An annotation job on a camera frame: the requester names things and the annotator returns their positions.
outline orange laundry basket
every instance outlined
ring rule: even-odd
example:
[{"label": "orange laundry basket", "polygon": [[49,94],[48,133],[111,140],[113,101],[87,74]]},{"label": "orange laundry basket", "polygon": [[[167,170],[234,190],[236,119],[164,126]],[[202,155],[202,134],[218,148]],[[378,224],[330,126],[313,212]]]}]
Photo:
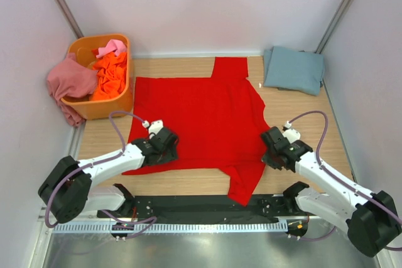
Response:
[{"label": "orange laundry basket", "polygon": [[121,40],[127,46],[126,88],[121,95],[109,100],[89,100],[89,96],[81,99],[73,97],[62,98],[64,104],[71,106],[84,119],[102,119],[108,117],[113,111],[124,110],[129,112],[133,108],[134,67],[130,62],[130,42],[126,36],[110,34],[84,37],[71,44],[68,52],[75,53],[78,64],[92,68],[93,64],[96,62],[96,57],[92,53],[92,50],[105,47],[110,39]]}]

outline blue folded cloth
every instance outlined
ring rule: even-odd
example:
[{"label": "blue folded cloth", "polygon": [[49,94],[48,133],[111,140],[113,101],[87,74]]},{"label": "blue folded cloth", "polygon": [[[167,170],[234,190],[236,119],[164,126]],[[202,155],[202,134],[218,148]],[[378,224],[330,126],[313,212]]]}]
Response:
[{"label": "blue folded cloth", "polygon": [[318,95],[324,75],[324,58],[275,46],[264,51],[264,87],[299,90]]}]

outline white wall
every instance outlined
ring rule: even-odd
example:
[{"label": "white wall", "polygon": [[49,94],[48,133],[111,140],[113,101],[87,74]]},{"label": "white wall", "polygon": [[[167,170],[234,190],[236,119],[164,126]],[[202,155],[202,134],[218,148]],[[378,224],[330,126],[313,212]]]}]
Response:
[{"label": "white wall", "polygon": [[72,133],[45,79],[74,37],[53,0],[0,0],[0,8],[0,266],[26,268],[38,188]]},{"label": "white wall", "polygon": [[[402,0],[354,0],[324,55],[356,178],[391,194],[402,216]],[[402,267],[402,253],[392,255]]]},{"label": "white wall", "polygon": [[135,56],[313,51],[341,0],[66,0],[84,35],[122,32]]}]

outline wooden table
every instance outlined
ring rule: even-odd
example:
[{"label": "wooden table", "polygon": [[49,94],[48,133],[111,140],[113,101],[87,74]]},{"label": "wooden table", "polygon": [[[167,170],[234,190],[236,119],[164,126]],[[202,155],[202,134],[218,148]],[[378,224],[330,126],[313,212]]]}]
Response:
[{"label": "wooden table", "polygon": [[[135,76],[140,77],[210,77],[214,58],[139,59],[133,63]],[[320,95],[314,97],[296,91],[260,88],[259,84],[263,83],[263,58],[249,57],[248,67],[248,79],[264,100],[264,117],[270,126],[281,127],[287,120],[309,110],[318,109],[328,114],[329,129],[320,155],[334,168],[351,178],[350,167],[325,90],[321,89]],[[115,118],[125,139],[128,138],[131,119],[129,116]],[[323,117],[312,114],[293,125],[301,132],[301,139],[315,148],[322,133]],[[79,159],[93,158],[119,148],[120,140],[108,119],[87,121]],[[297,181],[309,183],[291,171],[266,168],[254,193],[282,193]],[[229,188],[229,177],[218,169],[189,169],[142,176],[119,175],[101,185],[113,183],[122,183],[134,195],[224,195]]]}]

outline pink towel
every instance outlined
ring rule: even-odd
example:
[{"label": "pink towel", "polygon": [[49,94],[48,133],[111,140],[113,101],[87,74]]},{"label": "pink towel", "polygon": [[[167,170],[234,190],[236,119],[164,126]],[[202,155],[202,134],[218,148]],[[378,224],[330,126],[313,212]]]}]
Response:
[{"label": "pink towel", "polygon": [[109,40],[109,42],[107,42],[107,45],[105,47],[98,48],[98,55],[96,56],[96,58],[102,58],[104,55],[111,53],[112,51],[114,51],[114,54],[116,56],[119,56],[120,53],[124,53],[127,51],[127,47],[122,41],[111,39]]},{"label": "pink towel", "polygon": [[97,70],[91,70],[76,62],[75,54],[69,53],[63,62],[53,68],[47,77],[49,94],[56,100],[67,122],[71,126],[79,126],[85,119],[70,106],[65,105],[61,98],[85,97],[92,94],[97,86]]}]

